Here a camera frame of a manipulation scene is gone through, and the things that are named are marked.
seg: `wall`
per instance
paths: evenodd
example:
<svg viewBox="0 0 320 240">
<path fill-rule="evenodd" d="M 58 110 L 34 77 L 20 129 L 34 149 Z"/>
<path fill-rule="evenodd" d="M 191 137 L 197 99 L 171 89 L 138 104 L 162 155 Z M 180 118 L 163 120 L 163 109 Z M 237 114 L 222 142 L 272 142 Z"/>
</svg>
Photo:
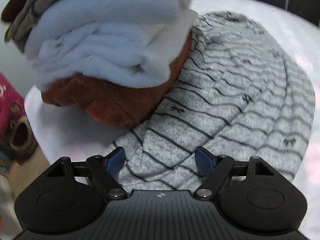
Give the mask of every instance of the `wall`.
<svg viewBox="0 0 320 240">
<path fill-rule="evenodd" d="M 9 0 L 0 0 L 0 12 Z M 23 96 L 36 80 L 31 63 L 20 54 L 12 43 L 4 44 L 7 25 L 0 24 L 0 72 L 3 72 L 14 88 Z"/>
</svg>

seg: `black stripe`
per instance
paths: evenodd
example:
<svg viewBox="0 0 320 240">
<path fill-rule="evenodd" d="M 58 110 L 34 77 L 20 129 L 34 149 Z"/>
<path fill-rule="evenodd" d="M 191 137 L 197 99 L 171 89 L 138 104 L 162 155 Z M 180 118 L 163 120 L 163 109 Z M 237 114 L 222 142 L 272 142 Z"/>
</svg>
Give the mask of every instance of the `black stripe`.
<svg viewBox="0 0 320 240">
<path fill-rule="evenodd" d="M 200 54 L 201 54 L 201 56 L 204 57 L 203 54 L 202 54 L 202 52 L 201 52 L 199 49 L 194 49 L 194 50 L 199 51 Z"/>
<path fill-rule="evenodd" d="M 242 126 L 242 127 L 246 128 L 246 129 L 248 129 L 248 130 L 250 130 L 250 131 L 253 131 L 253 132 L 262 132 L 263 134 L 265 134 L 265 135 L 267 135 L 267 136 L 269 136 L 269 135 L 271 135 L 271 134 L 273 134 L 273 133 L 279 133 L 279 134 L 281 134 L 281 135 L 283 135 L 283 136 L 286 136 L 286 137 L 288 137 L 288 136 L 298 136 L 298 137 L 299 137 L 301 140 L 303 140 L 306 144 L 309 143 L 308 139 L 305 138 L 305 137 L 303 136 L 303 134 L 302 134 L 302 133 L 299 133 L 299 132 L 288 132 L 288 133 L 287 133 L 287 132 L 284 132 L 284 131 L 281 131 L 281 130 L 272 130 L 272 131 L 270 131 L 270 132 L 266 132 L 266 131 L 263 130 L 263 129 L 260 129 L 260 128 L 252 128 L 252 127 L 249 127 L 249 126 L 247 126 L 247 125 L 245 125 L 245 124 L 243 124 L 243 123 L 240 123 L 240 122 L 235 122 L 235 123 L 231 124 L 231 126 L 235 126 L 235 125 Z"/>
<path fill-rule="evenodd" d="M 227 38 L 225 38 L 225 41 L 211 41 L 211 43 L 214 43 L 214 44 L 223 44 L 223 43 L 228 43 L 228 45 L 236 45 L 236 44 L 252 44 L 254 46 L 261 46 L 265 41 L 269 40 L 269 38 L 267 39 L 260 39 L 259 41 L 260 42 L 256 42 L 256 41 L 252 41 L 252 43 L 249 43 L 248 41 L 244 41 L 245 39 L 249 40 L 250 38 L 237 38 L 237 39 L 232 39 L 229 40 Z"/>
<path fill-rule="evenodd" d="M 276 108 L 278 110 L 281 110 L 283 107 L 288 107 L 290 109 L 301 107 L 306 113 L 308 113 L 310 116 L 313 116 L 313 114 L 311 114 L 311 112 L 308 109 L 306 109 L 303 104 L 300 104 L 300 103 L 296 103 L 296 104 L 292 104 L 292 105 L 283 104 L 282 106 L 278 106 L 276 104 L 271 104 L 262 98 L 257 99 L 254 103 L 258 103 L 258 102 L 264 103 L 267 106 Z"/>
<path fill-rule="evenodd" d="M 274 91 L 271 89 L 271 88 L 264 88 L 263 89 L 263 92 L 270 92 L 271 93 L 271 95 L 273 96 L 273 97 L 275 97 L 275 98 L 280 98 L 280 99 L 284 99 L 286 96 L 285 95 L 280 95 L 280 94 L 276 94 L 276 93 L 274 93 Z"/>
<path fill-rule="evenodd" d="M 182 87 L 173 87 L 172 89 L 182 89 L 182 90 L 190 91 L 190 92 L 196 94 L 197 96 L 199 96 L 207 104 L 209 104 L 211 106 L 214 105 L 214 104 L 210 103 L 207 99 L 205 99 L 202 95 L 200 95 L 199 93 L 197 93 L 197 92 L 195 92 L 193 90 L 182 88 Z M 243 93 L 236 94 L 236 95 L 223 95 L 223 96 L 233 98 L 233 97 L 239 97 L 240 95 L 243 95 Z M 262 98 L 258 98 L 257 100 L 253 101 L 253 103 L 258 103 L 258 102 L 265 103 L 267 106 L 272 107 L 272 108 L 276 108 L 278 110 L 281 110 L 283 107 L 288 107 L 290 109 L 293 109 L 293 108 L 296 108 L 296 107 L 301 107 L 310 116 L 312 115 L 311 112 L 303 106 L 303 104 L 292 104 L 292 105 L 283 104 L 282 106 L 278 106 L 276 104 L 271 104 L 271 103 L 267 102 L 266 100 L 264 100 Z"/>
<path fill-rule="evenodd" d="M 173 170 L 172 167 L 169 167 L 167 164 L 163 163 L 162 161 L 158 160 L 157 158 L 153 157 L 150 153 L 148 153 L 147 151 L 143 150 L 142 151 L 143 154 L 149 156 L 152 160 L 154 160 L 156 163 L 159 163 L 160 165 L 164 166 L 166 169 L 168 170 Z"/>
<path fill-rule="evenodd" d="M 216 48 L 216 44 L 227 44 L 229 46 L 232 46 L 232 47 L 228 47 L 228 48 L 233 48 L 233 47 L 243 47 L 243 48 L 248 48 L 248 47 L 245 47 L 246 45 L 248 45 L 250 48 L 256 48 L 256 47 L 261 47 L 261 44 L 256 44 L 256 43 L 248 43 L 248 42 L 234 42 L 234 41 L 219 41 L 219 42 L 211 42 L 208 44 L 208 49 L 212 49 L 212 48 Z"/>
<path fill-rule="evenodd" d="M 205 54 L 204 52 L 203 52 L 203 54 L 204 54 L 205 56 L 207 56 L 208 58 L 215 58 L 215 59 L 235 59 L 235 58 L 237 58 L 237 59 L 243 61 L 243 59 L 240 58 L 240 56 L 243 56 L 243 57 L 248 57 L 249 60 L 250 60 L 250 59 L 258 59 L 258 60 L 260 60 L 260 61 L 270 60 L 270 61 L 279 63 L 279 62 L 278 62 L 275 58 L 273 58 L 273 57 L 263 57 L 263 56 L 258 57 L 258 56 L 248 55 L 248 54 L 245 54 L 245 53 L 237 53 L 237 55 L 229 55 L 229 56 L 214 56 L 214 55 Z"/>
<path fill-rule="evenodd" d="M 197 42 L 195 39 L 193 39 L 193 41 L 195 41 L 196 45 L 198 45 L 198 43 L 200 43 L 200 42 L 201 42 L 201 43 L 205 46 L 204 42 L 203 42 L 203 41 L 201 41 L 201 40 L 198 40 L 198 42 Z"/>
<path fill-rule="evenodd" d="M 201 36 L 202 38 L 204 38 L 205 41 L 207 41 L 208 39 L 206 37 L 204 37 L 202 34 L 200 33 L 196 33 L 195 31 L 191 31 L 191 33 L 194 33 L 196 36 Z"/>
<path fill-rule="evenodd" d="M 173 115 L 173 114 L 167 114 L 167 113 L 153 113 L 153 114 L 156 114 L 156 115 L 159 115 L 159 116 L 169 116 L 169 117 L 172 117 L 172 118 L 174 118 L 174 119 L 176 119 L 176 120 L 178 120 L 178 121 L 180 121 L 180 122 L 183 122 L 184 124 L 186 124 L 187 126 L 189 126 L 190 128 L 192 128 L 193 130 L 196 130 L 197 132 L 202 133 L 203 135 L 207 136 L 208 138 L 210 138 L 210 139 L 213 138 L 210 134 L 206 133 L 205 131 L 202 131 L 201 129 L 195 127 L 195 126 L 192 125 L 191 123 L 189 123 L 189 122 L 187 122 L 187 121 L 185 121 L 185 120 L 183 120 L 183 119 L 181 119 L 181 118 L 179 118 L 179 117 L 177 117 L 177 116 L 175 116 L 175 115 Z"/>
<path fill-rule="evenodd" d="M 172 186 L 171 184 L 169 184 L 168 182 L 164 181 L 163 179 L 158 179 L 156 181 L 161 182 L 162 184 L 165 184 L 167 187 L 171 188 L 172 190 L 176 191 L 178 190 L 176 187 Z"/>
<path fill-rule="evenodd" d="M 260 87 L 256 86 L 255 84 L 251 84 L 250 86 L 253 87 L 253 88 L 258 89 L 259 92 L 262 93 L 262 89 Z"/>
<path fill-rule="evenodd" d="M 196 71 L 198 73 L 201 73 L 201 74 L 204 74 L 204 75 L 208 75 L 207 73 L 204 73 L 202 71 L 197 71 L 197 70 L 194 70 L 194 69 L 189 69 L 189 68 L 186 68 L 185 66 L 182 66 L 183 69 L 185 70 L 188 70 L 188 71 Z M 208 68 L 208 69 L 201 69 L 201 70 L 210 70 L 210 71 L 215 71 L 215 72 L 220 72 L 222 74 L 224 74 L 224 72 L 221 70 L 221 69 L 211 69 L 211 68 Z"/>
<path fill-rule="evenodd" d="M 175 145 L 175 146 L 176 146 L 176 147 L 178 147 L 179 149 L 181 149 L 181 150 L 183 150 L 183 151 L 185 151 L 185 152 L 189 153 L 190 155 L 191 155 L 191 154 L 193 154 L 193 152 L 192 152 L 192 151 L 190 151 L 190 150 L 186 149 L 185 147 L 183 147 L 183 146 L 179 145 L 178 143 L 176 143 L 176 142 L 175 142 L 175 141 L 173 141 L 172 139 L 170 139 L 170 138 L 168 138 L 167 136 L 165 136 L 165 135 L 163 135 L 163 134 L 161 134 L 161 133 L 159 133 L 159 132 L 157 132 L 157 131 L 153 130 L 152 128 L 148 127 L 148 128 L 147 128 L 147 130 L 149 130 L 149 131 L 151 131 L 151 132 L 155 133 L 156 135 L 158 135 L 158 136 L 160 136 L 161 138 L 163 138 L 163 139 L 167 140 L 168 142 L 172 143 L 173 145 Z"/>
<path fill-rule="evenodd" d="M 139 143 L 142 145 L 143 141 L 140 139 L 140 137 L 138 136 L 138 134 L 136 134 L 136 132 L 134 130 L 130 130 L 130 132 L 135 136 L 135 138 L 139 141 Z"/>
<path fill-rule="evenodd" d="M 182 81 L 182 80 L 179 79 L 179 78 L 177 78 L 176 81 L 178 81 L 178 82 L 180 82 L 180 83 L 182 83 L 182 84 L 188 85 L 188 86 L 190 86 L 190 87 L 194 87 L 194 88 L 198 88 L 198 89 L 203 89 L 203 88 L 201 88 L 201 87 L 197 87 L 197 86 L 195 86 L 195 85 L 193 85 L 193 84 L 190 84 L 190 83 L 188 83 L 188 82 Z"/>
<path fill-rule="evenodd" d="M 291 118 L 288 118 L 288 117 L 286 117 L 286 116 L 280 116 L 280 117 L 278 117 L 278 118 L 274 118 L 274 117 L 272 117 L 272 116 L 262 115 L 262 114 L 260 114 L 260 113 L 258 113 L 258 112 L 256 112 L 256 111 L 253 111 L 253 110 L 248 110 L 248 111 L 246 111 L 246 112 L 243 112 L 243 114 L 244 114 L 244 115 L 246 115 L 246 114 L 255 114 L 255 115 L 259 116 L 260 118 L 270 119 L 270 120 L 272 120 L 273 122 L 277 122 L 277 121 L 279 121 L 279 120 L 281 120 L 281 119 L 287 120 L 288 122 L 291 122 L 291 121 L 293 121 L 293 120 L 299 120 L 299 121 L 302 122 L 305 126 L 309 127 L 309 129 L 311 129 L 310 123 L 307 122 L 307 121 L 305 121 L 305 120 L 304 120 L 302 117 L 300 117 L 300 116 L 293 116 L 293 117 L 291 117 Z"/>
<path fill-rule="evenodd" d="M 234 88 L 237 88 L 237 89 L 246 89 L 245 87 L 239 87 L 237 85 L 230 84 L 225 78 L 220 78 L 217 82 L 219 82 L 220 80 L 223 80 L 224 82 L 226 82 L 231 87 L 234 87 Z"/>
<path fill-rule="evenodd" d="M 291 91 L 292 91 L 292 93 L 291 93 L 291 97 L 292 97 L 292 98 L 293 98 L 294 96 L 303 97 L 304 100 L 305 100 L 306 102 L 308 102 L 308 104 L 309 104 L 310 106 L 315 106 L 315 105 L 316 105 L 316 103 L 313 102 L 313 101 L 310 101 L 309 98 L 308 98 L 303 92 L 296 91 L 296 90 L 291 90 Z"/>
<path fill-rule="evenodd" d="M 281 76 L 279 76 L 279 75 L 276 75 L 275 73 L 273 73 L 273 72 L 270 72 L 269 70 L 264 70 L 264 71 L 261 71 L 261 72 L 259 72 L 259 71 L 255 71 L 255 70 L 249 70 L 249 69 L 247 69 L 247 68 L 245 68 L 243 65 L 240 65 L 240 64 L 237 64 L 236 66 L 239 66 L 239 67 L 242 67 L 242 68 L 244 68 L 246 71 L 248 71 L 249 73 L 251 73 L 251 72 L 254 72 L 254 73 L 270 73 L 270 74 L 272 74 L 273 76 L 276 76 L 278 79 L 283 79 L 283 80 L 285 80 L 285 77 L 281 77 Z M 227 70 L 229 73 L 231 73 L 231 74 L 235 74 L 235 73 L 237 73 L 237 74 L 239 74 L 238 72 L 232 72 L 231 70 Z M 307 89 L 307 88 L 305 88 L 304 87 L 304 85 L 303 84 L 299 84 L 299 83 L 297 83 L 297 82 L 295 82 L 295 81 L 292 81 L 292 82 L 288 82 L 288 85 L 295 85 L 297 88 L 301 88 L 301 89 L 303 89 L 303 90 L 305 90 L 305 91 L 308 91 L 308 92 L 310 92 L 310 93 L 308 93 L 308 95 L 313 95 L 313 91 L 312 90 L 310 90 L 310 89 Z M 283 89 L 285 89 L 286 87 L 284 87 L 284 86 L 281 86 L 281 85 L 276 85 L 275 84 L 275 86 L 280 86 L 281 88 L 283 88 Z"/>
<path fill-rule="evenodd" d="M 197 65 L 197 63 L 194 61 L 194 59 L 192 58 L 192 57 L 189 57 L 191 60 L 192 60 L 192 62 L 196 65 L 196 67 L 197 68 L 199 68 L 199 69 L 202 69 L 202 68 L 200 68 L 198 65 Z"/>
<path fill-rule="evenodd" d="M 217 24 L 220 24 L 220 25 L 222 25 L 223 23 L 221 23 L 221 22 L 218 22 L 218 21 L 216 21 L 216 20 L 213 20 L 213 19 L 211 19 L 211 18 L 203 18 L 202 20 L 200 20 L 200 22 L 206 22 L 207 23 L 207 25 L 209 25 L 210 27 L 213 27 L 211 24 L 209 24 L 208 22 L 207 22 L 207 20 L 206 19 L 208 19 L 208 20 L 210 20 L 210 21 L 213 21 L 213 22 L 215 22 L 215 23 L 217 23 Z"/>
<path fill-rule="evenodd" d="M 234 107 L 238 108 L 238 110 L 242 113 L 242 109 L 239 106 L 235 105 L 235 104 L 229 104 L 229 103 L 212 104 L 207 99 L 205 99 L 203 96 L 201 96 L 200 94 L 198 94 L 197 92 L 195 92 L 193 90 L 189 90 L 189 89 L 186 89 L 186 88 L 180 88 L 180 89 L 187 90 L 187 91 L 190 91 L 190 92 L 196 94 L 197 96 L 199 96 L 204 102 L 206 102 L 210 106 L 234 106 Z"/>
<path fill-rule="evenodd" d="M 301 153 L 298 152 L 298 151 L 295 151 L 295 150 L 290 150 L 290 149 L 282 150 L 282 149 L 275 148 L 275 147 L 273 147 L 273 146 L 271 146 L 271 145 L 268 145 L 268 144 L 264 144 L 264 145 L 262 145 L 262 146 L 260 146 L 260 147 L 255 147 L 255 146 L 253 146 L 253 145 L 250 145 L 250 144 L 247 144 L 247 143 L 244 143 L 244 142 L 241 142 L 241 141 L 237 141 L 237 140 L 234 140 L 234 139 L 225 137 L 225 136 L 223 136 L 223 135 L 219 135 L 219 137 L 221 137 L 221 138 L 223 138 L 223 139 L 225 139 L 225 140 L 227 140 L 227 141 L 235 142 L 235 143 L 238 143 L 238 144 L 240 144 L 240 145 L 242 145 L 242 146 L 252 148 L 252 149 L 254 149 L 255 151 L 261 150 L 261 149 L 263 149 L 263 148 L 269 148 L 269 149 L 274 150 L 274 151 L 276 151 L 276 152 L 278 152 L 278 153 L 281 153 L 281 154 L 287 154 L 287 153 L 295 154 L 295 155 L 297 155 L 297 156 L 300 158 L 300 160 L 303 159 L 303 156 L 301 155 Z"/>
<path fill-rule="evenodd" d="M 230 125 L 229 122 L 228 122 L 225 118 L 223 118 L 223 117 L 221 117 L 221 116 L 214 115 L 214 114 L 209 114 L 209 113 L 207 113 L 207 112 L 197 111 L 197 110 L 191 109 L 191 108 L 185 106 L 184 104 L 180 103 L 179 101 L 174 100 L 174 99 L 171 98 L 171 97 L 164 97 L 164 98 L 165 98 L 165 99 L 168 99 L 168 100 L 176 103 L 177 105 L 182 106 L 182 107 L 184 107 L 184 108 L 186 108 L 186 109 L 188 109 L 188 110 L 190 110 L 190 111 L 193 111 L 193 112 L 195 112 L 195 113 L 200 113 L 200 114 L 206 114 L 206 115 L 208 115 L 208 116 L 221 119 L 221 120 L 223 120 L 223 121 L 226 123 L 226 125 Z"/>
<path fill-rule="evenodd" d="M 246 54 L 246 53 L 242 53 L 242 52 L 236 52 L 235 49 L 240 49 L 240 50 L 250 50 L 253 53 L 261 53 L 261 56 L 267 55 L 265 50 L 258 50 L 258 47 L 246 47 L 246 46 L 232 46 L 230 48 L 206 48 L 207 51 L 220 51 L 220 52 L 230 52 L 230 51 L 234 51 L 237 54 L 241 54 L 241 55 L 248 55 L 249 57 L 258 57 L 258 56 L 254 56 L 254 55 L 250 55 L 250 54 Z"/>
<path fill-rule="evenodd" d="M 146 180 L 145 178 L 143 178 L 143 177 L 141 177 L 141 176 L 139 176 L 139 175 L 136 175 L 136 174 L 132 171 L 132 169 L 130 168 L 130 166 L 129 166 L 128 164 L 126 164 L 125 166 L 126 166 L 127 170 L 129 171 L 129 173 L 130 173 L 132 176 L 136 177 L 137 179 L 140 179 L 140 180 L 142 180 L 143 182 L 153 182 L 153 181 Z M 161 182 L 162 184 L 166 185 L 167 187 L 171 188 L 172 190 L 177 190 L 177 188 L 175 188 L 174 186 L 172 186 L 172 185 L 169 184 L 168 182 L 164 181 L 163 179 L 158 179 L 158 180 L 155 180 L 155 181 Z"/>
<path fill-rule="evenodd" d="M 193 91 L 193 90 L 189 90 L 189 89 L 182 88 L 182 87 L 172 87 L 171 89 L 176 89 L 176 88 L 195 92 L 195 91 Z M 237 98 L 237 97 L 242 96 L 242 95 L 244 94 L 244 92 L 241 92 L 241 93 L 234 94 L 234 95 L 225 95 L 225 94 L 223 94 L 223 93 L 222 93 L 218 88 L 216 88 L 216 87 L 210 87 L 210 89 L 214 89 L 214 90 L 216 90 L 220 95 L 222 95 L 222 96 L 224 96 L 224 97 L 229 97 L 229 98 Z"/>
<path fill-rule="evenodd" d="M 224 64 L 224 63 L 221 63 L 221 62 L 215 61 L 215 60 L 209 61 L 209 62 L 203 60 L 203 63 L 204 63 L 204 64 L 207 64 L 207 65 L 210 65 L 210 64 L 219 64 L 220 66 L 223 66 L 223 67 L 244 67 L 243 64 L 239 64 L 239 63 L 236 63 L 236 64 L 234 64 L 234 65 L 233 65 L 233 64 L 229 64 L 229 63 L 225 63 L 225 64 Z M 283 68 L 277 67 L 275 64 L 271 65 L 271 64 L 269 64 L 269 63 L 265 63 L 265 64 L 262 64 L 262 65 L 257 65 L 257 64 L 255 64 L 254 67 L 255 67 L 255 68 L 261 68 L 261 69 L 263 69 L 263 68 L 265 68 L 265 67 L 270 67 L 270 68 L 274 67 L 274 68 L 276 68 L 276 70 L 279 70 L 279 71 L 283 70 Z"/>
<path fill-rule="evenodd" d="M 249 80 L 250 82 L 256 82 L 256 81 L 261 81 L 261 80 L 264 81 L 264 83 L 273 82 L 273 84 L 274 84 L 274 86 L 275 86 L 276 88 L 280 88 L 280 89 L 283 89 L 283 90 L 286 89 L 286 86 L 278 85 L 278 84 L 276 84 L 276 82 L 275 82 L 274 80 L 271 80 L 271 79 L 268 79 L 268 82 L 267 82 L 267 81 L 265 81 L 263 78 L 251 79 L 251 78 L 249 78 L 248 76 L 246 76 L 246 75 L 244 75 L 244 74 L 241 74 L 241 73 L 238 73 L 238 72 L 233 72 L 233 71 L 231 71 L 231 70 L 227 70 L 227 72 L 229 72 L 229 73 L 231 73 L 231 74 L 233 74 L 233 75 L 236 75 L 236 76 L 241 76 L 241 77 Z M 297 84 L 297 83 L 295 83 L 295 82 L 290 82 L 290 85 L 293 84 L 293 83 L 296 84 L 297 87 L 298 87 L 298 86 L 301 86 L 300 84 Z M 310 90 L 310 89 L 306 89 L 306 88 L 303 87 L 303 90 L 304 90 L 305 93 L 308 94 L 308 95 L 312 95 L 312 96 L 314 95 L 313 91 Z"/>
<path fill-rule="evenodd" d="M 203 178 L 203 177 L 204 177 L 204 176 L 200 175 L 199 173 L 195 172 L 193 169 L 191 169 L 191 168 L 189 168 L 189 167 L 187 167 L 187 166 L 185 166 L 185 165 L 178 165 L 178 167 L 183 168 L 183 169 L 185 169 L 185 170 L 188 170 L 188 171 L 190 171 L 192 174 L 194 174 L 194 175 L 196 175 L 196 176 L 198 176 L 198 177 L 200 177 L 200 178 Z"/>
<path fill-rule="evenodd" d="M 202 30 L 200 30 L 198 27 L 196 27 L 196 26 L 193 26 L 193 28 L 195 28 L 197 31 L 200 31 L 200 32 L 202 32 Z"/>
<path fill-rule="evenodd" d="M 194 72 L 197 72 L 197 73 L 200 73 L 200 74 L 202 74 L 202 75 L 206 75 L 208 78 L 210 78 L 212 81 L 216 81 L 212 76 L 210 76 L 209 74 L 207 74 L 207 73 L 203 73 L 203 72 L 201 72 L 201 71 L 197 71 L 197 70 L 195 70 L 195 69 L 187 69 L 187 68 L 185 68 L 185 67 L 182 67 L 183 69 L 185 69 L 185 70 L 187 70 L 187 71 L 194 71 Z"/>
</svg>

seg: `metal screw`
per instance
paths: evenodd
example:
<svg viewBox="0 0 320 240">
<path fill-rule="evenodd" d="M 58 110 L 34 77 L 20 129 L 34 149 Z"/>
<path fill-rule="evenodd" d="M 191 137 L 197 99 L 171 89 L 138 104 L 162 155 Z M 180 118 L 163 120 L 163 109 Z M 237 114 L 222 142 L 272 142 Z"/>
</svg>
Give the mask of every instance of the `metal screw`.
<svg viewBox="0 0 320 240">
<path fill-rule="evenodd" d="M 124 190 L 120 188 L 113 188 L 109 191 L 109 195 L 112 197 L 121 197 L 124 194 Z"/>
<path fill-rule="evenodd" d="M 197 190 L 197 195 L 199 197 L 210 197 L 212 195 L 212 191 L 207 188 L 202 188 Z"/>
</svg>

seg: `blue gripper pad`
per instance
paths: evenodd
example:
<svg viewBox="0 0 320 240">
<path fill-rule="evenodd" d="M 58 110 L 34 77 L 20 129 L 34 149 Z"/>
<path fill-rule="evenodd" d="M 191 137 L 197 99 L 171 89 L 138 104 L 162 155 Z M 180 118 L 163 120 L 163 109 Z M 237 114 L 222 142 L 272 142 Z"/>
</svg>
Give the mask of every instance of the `blue gripper pad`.
<svg viewBox="0 0 320 240">
<path fill-rule="evenodd" d="M 209 154 L 213 156 L 212 153 L 203 147 L 197 147 L 195 150 L 196 164 L 199 172 L 201 172 L 204 176 L 208 176 L 216 168 Z"/>
<path fill-rule="evenodd" d="M 118 147 L 115 149 L 117 151 L 114 155 L 108 160 L 106 165 L 106 171 L 114 178 L 116 174 L 122 169 L 125 162 L 125 151 L 124 148 Z"/>
</svg>

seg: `floor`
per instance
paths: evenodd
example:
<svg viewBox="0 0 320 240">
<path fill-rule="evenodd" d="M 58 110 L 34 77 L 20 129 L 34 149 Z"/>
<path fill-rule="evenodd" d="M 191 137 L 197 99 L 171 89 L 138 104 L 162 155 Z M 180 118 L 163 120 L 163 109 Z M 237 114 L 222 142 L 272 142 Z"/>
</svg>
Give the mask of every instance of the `floor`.
<svg viewBox="0 0 320 240">
<path fill-rule="evenodd" d="M 13 166 L 8 179 L 0 176 L 0 240 L 12 240 L 21 232 L 21 227 L 14 213 L 14 201 L 31 182 L 49 167 L 47 159 L 38 147 L 32 157 L 21 167 Z"/>
</svg>

